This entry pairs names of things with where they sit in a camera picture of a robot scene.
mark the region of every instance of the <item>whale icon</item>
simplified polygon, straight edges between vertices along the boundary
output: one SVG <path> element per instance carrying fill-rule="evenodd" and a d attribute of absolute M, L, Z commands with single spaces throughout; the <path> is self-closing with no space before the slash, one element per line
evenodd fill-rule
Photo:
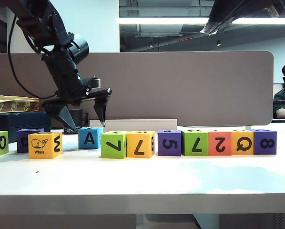
<path fill-rule="evenodd" d="M 33 139 L 31 141 L 32 147 L 36 149 L 44 148 L 45 144 L 47 143 L 48 139 L 45 139 L 43 141 L 40 141 L 38 139 Z"/>

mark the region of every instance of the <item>ceiling light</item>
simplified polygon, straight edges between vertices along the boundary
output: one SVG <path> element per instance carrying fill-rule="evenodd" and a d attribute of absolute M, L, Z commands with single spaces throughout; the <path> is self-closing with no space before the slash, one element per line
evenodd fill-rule
<path fill-rule="evenodd" d="M 233 24 L 247 25 L 285 25 L 285 18 L 239 18 Z"/>
<path fill-rule="evenodd" d="M 119 24 L 144 25 L 205 25 L 208 18 L 119 18 Z"/>
<path fill-rule="evenodd" d="M 119 24 L 205 25 L 208 18 L 119 18 Z M 233 24 L 285 24 L 285 18 L 239 18 Z"/>

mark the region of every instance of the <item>red block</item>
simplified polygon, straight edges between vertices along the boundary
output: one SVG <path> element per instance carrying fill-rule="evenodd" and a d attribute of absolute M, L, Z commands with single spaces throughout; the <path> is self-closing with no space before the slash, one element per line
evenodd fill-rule
<path fill-rule="evenodd" d="M 208 133 L 209 156 L 232 154 L 232 133 L 213 130 Z"/>

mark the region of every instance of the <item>dark blue box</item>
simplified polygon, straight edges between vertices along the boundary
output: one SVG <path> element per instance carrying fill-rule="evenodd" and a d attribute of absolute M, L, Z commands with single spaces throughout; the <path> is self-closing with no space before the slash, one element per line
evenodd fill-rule
<path fill-rule="evenodd" d="M 9 143 L 17 140 L 18 130 L 39 128 L 44 128 L 44 132 L 51 131 L 51 118 L 45 112 L 0 113 L 0 130 L 8 130 Z"/>

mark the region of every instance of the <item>blue block with letter a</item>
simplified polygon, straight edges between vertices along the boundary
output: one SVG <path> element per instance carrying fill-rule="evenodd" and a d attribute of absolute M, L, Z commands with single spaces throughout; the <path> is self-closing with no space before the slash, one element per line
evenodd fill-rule
<path fill-rule="evenodd" d="M 98 149 L 101 147 L 100 134 L 103 127 L 83 127 L 78 130 L 79 149 Z"/>

